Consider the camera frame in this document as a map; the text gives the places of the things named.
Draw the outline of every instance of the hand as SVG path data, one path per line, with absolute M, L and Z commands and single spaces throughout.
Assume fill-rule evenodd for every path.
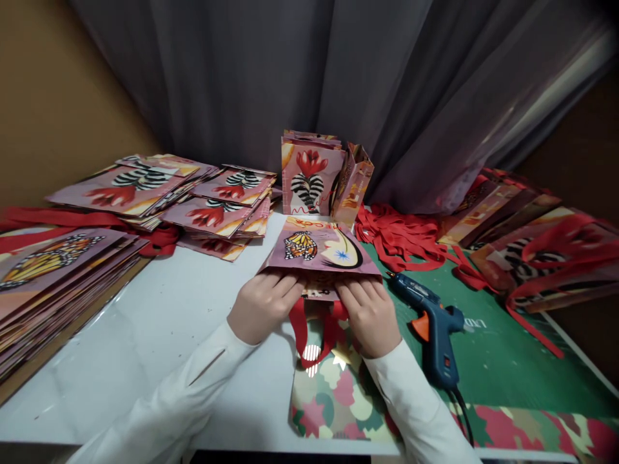
M 257 345 L 288 316 L 301 297 L 305 282 L 298 276 L 266 271 L 243 285 L 228 315 L 228 324 L 240 340 Z
M 401 341 L 395 308 L 382 283 L 373 278 L 335 284 L 350 327 L 370 358 L 389 354 Z

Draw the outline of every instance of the paper bag handle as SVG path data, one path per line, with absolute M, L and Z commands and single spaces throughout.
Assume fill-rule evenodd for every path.
M 308 321 L 305 317 L 305 299 L 299 298 L 292 307 L 290 314 L 290 323 L 295 331 L 297 352 L 301 358 L 303 369 L 320 363 L 327 354 L 335 348 L 338 332 L 342 330 L 337 323 L 338 320 L 348 319 L 348 310 L 344 307 L 341 301 L 333 302 L 333 312 L 331 314 L 321 313 L 322 323 L 324 325 L 323 347 L 320 356 L 315 360 L 308 360 L 303 357 L 303 352 L 308 344 Z

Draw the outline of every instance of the blue glue gun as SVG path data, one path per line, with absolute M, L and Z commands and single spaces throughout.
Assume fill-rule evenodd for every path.
M 387 272 L 396 293 L 422 316 L 411 321 L 413 330 L 425 341 L 423 367 L 435 387 L 457 388 L 460 379 L 449 335 L 464 330 L 464 315 L 455 306 L 443 308 L 438 295 L 404 274 Z

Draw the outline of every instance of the gray curtain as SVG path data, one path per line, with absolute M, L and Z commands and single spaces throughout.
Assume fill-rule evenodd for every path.
M 367 148 L 370 202 L 448 212 L 608 26 L 579 0 L 72 0 L 170 153 L 280 170 L 283 129 Z

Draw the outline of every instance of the white sleeve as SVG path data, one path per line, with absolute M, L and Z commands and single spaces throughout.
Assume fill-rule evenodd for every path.
M 180 462 L 193 435 L 204 428 L 213 404 L 237 366 L 255 346 L 239 340 L 227 322 L 157 386 L 150 398 L 82 446 L 69 463 Z
M 382 358 L 364 361 L 400 429 L 408 461 L 481 462 L 404 340 Z

